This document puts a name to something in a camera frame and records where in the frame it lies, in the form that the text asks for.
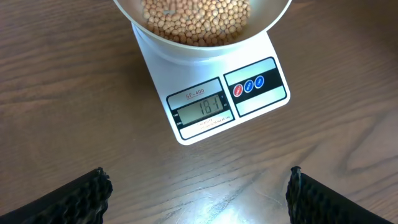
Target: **white scale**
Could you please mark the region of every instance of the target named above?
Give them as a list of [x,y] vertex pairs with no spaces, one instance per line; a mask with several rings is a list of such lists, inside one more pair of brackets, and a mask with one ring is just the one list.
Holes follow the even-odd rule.
[[177,141],[190,145],[285,105],[290,91],[267,32],[216,58],[181,58],[133,25]]

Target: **brown wooden surface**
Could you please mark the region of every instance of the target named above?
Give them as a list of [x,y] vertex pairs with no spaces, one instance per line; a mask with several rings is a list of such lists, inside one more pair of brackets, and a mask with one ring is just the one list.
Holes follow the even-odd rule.
[[110,0],[0,2],[0,214],[98,167],[106,223],[288,223],[292,166],[398,223],[398,3],[297,1],[287,106],[177,143]]

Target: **button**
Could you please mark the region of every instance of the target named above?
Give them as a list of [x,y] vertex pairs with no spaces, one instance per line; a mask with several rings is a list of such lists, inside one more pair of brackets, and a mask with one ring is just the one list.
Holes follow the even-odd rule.
[[256,88],[261,88],[264,85],[264,77],[262,75],[257,76],[256,81],[254,81],[254,86]]
[[242,84],[237,84],[237,85],[234,87],[234,96],[235,96],[235,97],[239,97],[240,95],[242,95],[242,92],[243,92],[243,86],[242,86]]
[[253,80],[248,80],[246,81],[246,83],[244,84],[244,91],[246,93],[250,93],[253,90]]

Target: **display panel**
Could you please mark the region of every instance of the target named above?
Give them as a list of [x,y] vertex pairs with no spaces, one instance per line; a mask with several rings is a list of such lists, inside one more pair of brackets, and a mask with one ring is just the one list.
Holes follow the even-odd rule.
[[182,124],[186,125],[222,110],[223,104],[220,101],[220,97],[214,95],[181,108],[177,110],[177,113],[180,116]]

